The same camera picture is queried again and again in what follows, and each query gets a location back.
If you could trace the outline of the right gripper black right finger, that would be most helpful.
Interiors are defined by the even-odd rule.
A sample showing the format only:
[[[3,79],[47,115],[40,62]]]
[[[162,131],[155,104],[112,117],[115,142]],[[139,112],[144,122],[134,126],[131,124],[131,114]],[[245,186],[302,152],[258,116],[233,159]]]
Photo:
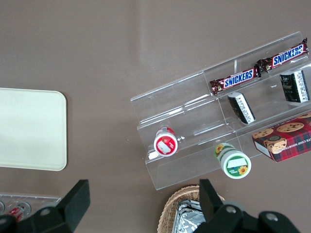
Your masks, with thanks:
[[[298,233],[299,229],[283,214],[263,211],[249,215],[234,204],[224,204],[208,179],[199,183],[199,202],[205,222],[196,233]]]

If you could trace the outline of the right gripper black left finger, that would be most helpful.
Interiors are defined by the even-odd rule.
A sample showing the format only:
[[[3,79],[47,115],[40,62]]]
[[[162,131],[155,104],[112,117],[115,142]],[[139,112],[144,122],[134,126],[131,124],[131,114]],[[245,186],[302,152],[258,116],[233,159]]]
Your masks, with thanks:
[[[79,180],[55,207],[44,207],[17,222],[10,215],[0,217],[2,233],[72,233],[90,206],[89,180]]]

